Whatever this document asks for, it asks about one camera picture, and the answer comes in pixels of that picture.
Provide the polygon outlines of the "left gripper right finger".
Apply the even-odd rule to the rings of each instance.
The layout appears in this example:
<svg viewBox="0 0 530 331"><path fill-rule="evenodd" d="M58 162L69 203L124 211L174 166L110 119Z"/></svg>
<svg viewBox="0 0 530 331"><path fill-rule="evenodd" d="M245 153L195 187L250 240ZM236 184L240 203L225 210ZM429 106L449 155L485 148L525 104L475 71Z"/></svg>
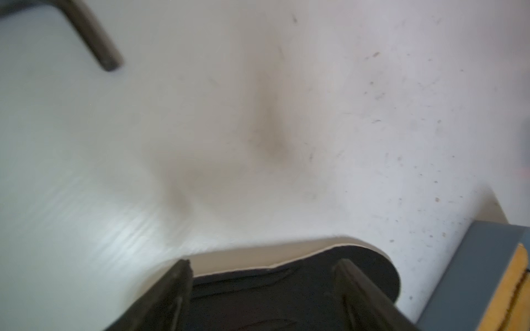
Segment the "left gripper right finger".
<svg viewBox="0 0 530 331"><path fill-rule="evenodd" d="M335 264L333 279L345 330L418 329L351 260Z"/></svg>

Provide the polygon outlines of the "black allen key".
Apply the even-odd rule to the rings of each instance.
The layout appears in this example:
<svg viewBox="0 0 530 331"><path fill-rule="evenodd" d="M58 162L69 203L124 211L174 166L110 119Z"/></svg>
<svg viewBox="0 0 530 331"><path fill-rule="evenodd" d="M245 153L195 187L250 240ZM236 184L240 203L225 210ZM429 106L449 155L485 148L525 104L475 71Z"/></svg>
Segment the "black allen key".
<svg viewBox="0 0 530 331"><path fill-rule="evenodd" d="M77 31L100 67L113 72L124 64L123 57L107 32L83 1L70 0L7 0L1 1L1 18L18 12L49 6L57 9Z"/></svg>

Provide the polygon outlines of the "yellow insole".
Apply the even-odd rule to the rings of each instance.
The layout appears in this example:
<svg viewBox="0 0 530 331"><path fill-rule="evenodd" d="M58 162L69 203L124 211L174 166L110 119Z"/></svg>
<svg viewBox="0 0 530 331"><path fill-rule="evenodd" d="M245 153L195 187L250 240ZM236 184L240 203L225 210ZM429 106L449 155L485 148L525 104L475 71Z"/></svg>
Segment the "yellow insole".
<svg viewBox="0 0 530 331"><path fill-rule="evenodd" d="M517 246L478 329L529 329L529 254L524 245Z"/></svg>

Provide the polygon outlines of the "black insole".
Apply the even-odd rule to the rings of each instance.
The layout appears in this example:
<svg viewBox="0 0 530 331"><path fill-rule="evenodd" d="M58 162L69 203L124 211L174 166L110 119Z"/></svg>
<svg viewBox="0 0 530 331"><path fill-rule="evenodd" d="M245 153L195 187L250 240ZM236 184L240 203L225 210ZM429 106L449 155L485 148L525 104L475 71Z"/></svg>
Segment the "black insole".
<svg viewBox="0 0 530 331"><path fill-rule="evenodd" d="M183 330L345 330L333 279L341 259L351 260L394 304L400 293L390 259L345 237L182 259L193 270Z"/></svg>

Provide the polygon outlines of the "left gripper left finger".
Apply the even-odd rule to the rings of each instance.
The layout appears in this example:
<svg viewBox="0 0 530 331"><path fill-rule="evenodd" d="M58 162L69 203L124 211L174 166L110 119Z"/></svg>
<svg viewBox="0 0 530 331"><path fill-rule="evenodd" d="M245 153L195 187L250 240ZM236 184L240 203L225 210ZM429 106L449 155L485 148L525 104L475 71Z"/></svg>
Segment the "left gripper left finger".
<svg viewBox="0 0 530 331"><path fill-rule="evenodd" d="M107 331L183 330L192 287L190 261L180 259Z"/></svg>

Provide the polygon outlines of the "blue storage box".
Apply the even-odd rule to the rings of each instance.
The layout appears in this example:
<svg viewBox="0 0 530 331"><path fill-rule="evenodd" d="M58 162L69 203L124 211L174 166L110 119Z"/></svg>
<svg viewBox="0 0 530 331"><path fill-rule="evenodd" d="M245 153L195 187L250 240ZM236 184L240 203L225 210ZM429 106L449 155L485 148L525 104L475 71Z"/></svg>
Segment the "blue storage box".
<svg viewBox="0 0 530 331"><path fill-rule="evenodd" d="M529 228L474 221L423 310L420 330L477 330Z"/></svg>

